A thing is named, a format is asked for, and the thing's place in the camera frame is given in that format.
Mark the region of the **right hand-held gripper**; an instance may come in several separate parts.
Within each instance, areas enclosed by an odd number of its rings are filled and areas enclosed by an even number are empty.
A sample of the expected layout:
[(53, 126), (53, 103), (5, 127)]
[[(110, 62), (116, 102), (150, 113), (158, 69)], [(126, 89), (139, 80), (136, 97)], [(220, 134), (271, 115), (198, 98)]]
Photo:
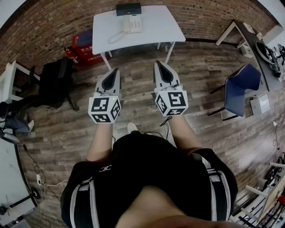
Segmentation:
[(182, 115), (188, 108), (187, 92), (183, 90), (177, 72), (162, 61), (154, 63), (155, 104), (164, 117)]

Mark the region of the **white telephone handset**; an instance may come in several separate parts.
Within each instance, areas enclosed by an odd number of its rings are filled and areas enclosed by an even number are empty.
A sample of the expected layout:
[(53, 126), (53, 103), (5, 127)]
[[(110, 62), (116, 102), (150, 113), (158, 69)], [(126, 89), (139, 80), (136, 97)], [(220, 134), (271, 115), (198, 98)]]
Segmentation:
[(123, 32), (124, 33), (129, 33), (130, 32), (130, 17), (129, 16), (124, 16), (122, 23), (123, 23)]

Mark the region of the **white desk telephone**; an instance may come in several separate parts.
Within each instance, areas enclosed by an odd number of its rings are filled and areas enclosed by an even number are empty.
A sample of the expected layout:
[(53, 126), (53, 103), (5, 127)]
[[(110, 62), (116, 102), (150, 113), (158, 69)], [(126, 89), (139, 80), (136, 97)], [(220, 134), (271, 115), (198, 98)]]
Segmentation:
[(131, 33), (142, 33), (143, 26), (141, 22), (141, 17), (138, 15), (128, 15), (130, 18), (130, 32)]

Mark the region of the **person's right forearm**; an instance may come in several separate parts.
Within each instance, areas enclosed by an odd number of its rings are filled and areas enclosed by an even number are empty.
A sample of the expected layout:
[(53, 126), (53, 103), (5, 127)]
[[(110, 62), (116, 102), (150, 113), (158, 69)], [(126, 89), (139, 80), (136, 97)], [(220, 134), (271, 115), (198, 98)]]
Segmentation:
[(169, 120), (172, 137), (177, 149), (185, 156), (202, 149), (203, 145), (182, 115), (173, 116)]

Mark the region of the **red fire extinguisher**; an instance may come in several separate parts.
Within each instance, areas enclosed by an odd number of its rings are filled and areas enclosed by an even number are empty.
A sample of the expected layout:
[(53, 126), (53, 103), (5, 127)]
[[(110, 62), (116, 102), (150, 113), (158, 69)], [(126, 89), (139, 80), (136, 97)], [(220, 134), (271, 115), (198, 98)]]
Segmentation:
[(71, 59), (75, 64), (78, 64), (80, 61), (80, 58), (76, 51), (71, 47), (64, 47), (64, 51), (69, 59)]

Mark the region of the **person's white shoe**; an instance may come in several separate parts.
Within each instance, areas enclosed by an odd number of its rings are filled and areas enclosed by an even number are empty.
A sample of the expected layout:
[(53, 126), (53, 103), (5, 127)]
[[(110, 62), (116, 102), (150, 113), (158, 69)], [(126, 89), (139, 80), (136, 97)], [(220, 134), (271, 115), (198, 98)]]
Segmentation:
[(133, 122), (130, 122), (127, 124), (127, 131), (131, 134), (133, 131), (138, 131), (138, 128)]

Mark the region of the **black office chair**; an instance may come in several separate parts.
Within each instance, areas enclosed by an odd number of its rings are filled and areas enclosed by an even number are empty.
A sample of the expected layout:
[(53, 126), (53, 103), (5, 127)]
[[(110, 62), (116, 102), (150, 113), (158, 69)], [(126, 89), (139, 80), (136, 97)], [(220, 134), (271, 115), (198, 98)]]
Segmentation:
[(72, 103), (69, 95), (70, 91), (75, 89), (72, 78), (73, 61), (68, 57), (63, 57), (55, 62), (45, 64), (37, 79), (34, 76), (35, 66), (30, 69), (28, 83), (39, 86), (38, 95), (35, 95), (32, 101), (33, 107), (47, 106), (59, 108), (65, 100), (68, 101), (74, 111), (79, 108)]

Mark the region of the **blue chair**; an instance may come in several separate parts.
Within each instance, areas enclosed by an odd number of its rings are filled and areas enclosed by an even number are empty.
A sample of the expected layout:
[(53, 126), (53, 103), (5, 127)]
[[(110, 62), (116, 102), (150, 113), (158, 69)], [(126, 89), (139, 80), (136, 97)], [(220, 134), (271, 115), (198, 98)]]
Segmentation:
[(243, 117), (245, 114), (245, 92), (246, 90), (257, 91), (260, 87), (260, 83), (261, 73), (252, 64), (245, 64), (227, 77), (222, 86), (211, 92), (211, 94), (213, 94), (224, 89), (224, 106), (209, 113), (208, 116), (226, 110), (234, 115), (223, 119), (223, 121)]

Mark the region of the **small white box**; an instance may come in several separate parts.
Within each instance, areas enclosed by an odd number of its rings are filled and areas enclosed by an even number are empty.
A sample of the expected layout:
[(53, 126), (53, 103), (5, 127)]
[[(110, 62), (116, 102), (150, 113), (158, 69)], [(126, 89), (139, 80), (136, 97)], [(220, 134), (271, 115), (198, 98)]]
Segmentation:
[(243, 56), (245, 56), (247, 58), (253, 58), (254, 54), (253, 54), (252, 50), (249, 48), (249, 46), (247, 46), (246, 44), (241, 45), (240, 50), (241, 50)]

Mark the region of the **dark grey desk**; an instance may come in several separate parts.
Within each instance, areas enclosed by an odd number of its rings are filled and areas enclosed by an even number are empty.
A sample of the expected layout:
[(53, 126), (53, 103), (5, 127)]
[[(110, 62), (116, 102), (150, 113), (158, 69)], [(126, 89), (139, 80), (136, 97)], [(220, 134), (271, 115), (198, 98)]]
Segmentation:
[(282, 88), (282, 82), (280, 82), (279, 79), (274, 76), (273, 71), (269, 66), (269, 63), (266, 63), (256, 50), (255, 44), (257, 41), (259, 41), (259, 39), (257, 38), (256, 34), (253, 34), (252, 32), (248, 31), (242, 22), (233, 20), (233, 22), (218, 39), (216, 45), (219, 45), (221, 42), (223, 42), (224, 39), (234, 28), (239, 31), (244, 40), (240, 43), (238, 47), (240, 47), (241, 44), (246, 43), (249, 49), (252, 51), (254, 59), (257, 62), (257, 66), (261, 70), (263, 85), (266, 85), (266, 88), (269, 92), (280, 90)]

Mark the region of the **person's black shirt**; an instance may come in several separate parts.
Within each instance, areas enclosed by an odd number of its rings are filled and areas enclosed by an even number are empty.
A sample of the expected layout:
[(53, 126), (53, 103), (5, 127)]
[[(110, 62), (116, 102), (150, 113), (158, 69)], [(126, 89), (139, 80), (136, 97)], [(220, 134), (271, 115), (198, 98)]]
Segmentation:
[(62, 219), (69, 228), (115, 228), (146, 186), (164, 191), (187, 216), (212, 221), (228, 220), (238, 193), (234, 174), (212, 149), (185, 156), (159, 136), (131, 133), (106, 161), (74, 165)]

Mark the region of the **white carton box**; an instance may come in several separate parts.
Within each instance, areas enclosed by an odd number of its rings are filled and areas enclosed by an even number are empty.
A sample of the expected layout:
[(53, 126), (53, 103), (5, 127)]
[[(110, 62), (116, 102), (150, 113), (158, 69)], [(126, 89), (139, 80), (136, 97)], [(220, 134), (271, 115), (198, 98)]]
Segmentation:
[(259, 116), (266, 113), (270, 109), (268, 95), (264, 94), (250, 100), (250, 105), (253, 115)]

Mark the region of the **white desk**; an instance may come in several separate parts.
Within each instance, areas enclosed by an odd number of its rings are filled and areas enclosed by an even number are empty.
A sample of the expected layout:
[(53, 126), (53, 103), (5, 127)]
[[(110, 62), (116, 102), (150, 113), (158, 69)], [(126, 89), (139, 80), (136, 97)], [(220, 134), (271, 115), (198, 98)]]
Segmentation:
[(7, 63), (5, 71), (0, 76), (0, 103), (11, 103), (12, 101), (23, 99), (22, 97), (16, 96), (16, 91), (21, 92), (21, 89), (13, 86), (16, 70), (19, 70), (28, 76), (32, 72), (32, 69), (28, 70), (19, 65), (17, 61), (14, 61), (11, 64)]

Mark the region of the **person's chin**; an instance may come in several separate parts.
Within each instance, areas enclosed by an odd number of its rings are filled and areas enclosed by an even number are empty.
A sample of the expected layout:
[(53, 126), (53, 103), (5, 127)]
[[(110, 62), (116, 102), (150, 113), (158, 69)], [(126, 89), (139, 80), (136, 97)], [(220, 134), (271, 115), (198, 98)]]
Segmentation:
[(121, 215), (115, 228), (246, 228), (231, 222), (185, 215), (161, 189), (146, 186)]

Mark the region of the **white workbench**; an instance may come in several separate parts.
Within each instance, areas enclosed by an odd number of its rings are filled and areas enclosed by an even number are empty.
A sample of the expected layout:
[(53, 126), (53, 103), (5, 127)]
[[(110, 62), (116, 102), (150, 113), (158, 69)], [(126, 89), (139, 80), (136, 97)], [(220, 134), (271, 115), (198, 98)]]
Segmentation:
[[(12, 204), (29, 196), (27, 184), (21, 174), (15, 145), (0, 139), (0, 207)], [(11, 224), (22, 215), (34, 211), (36, 203), (29, 198), (0, 215), (0, 226)]]

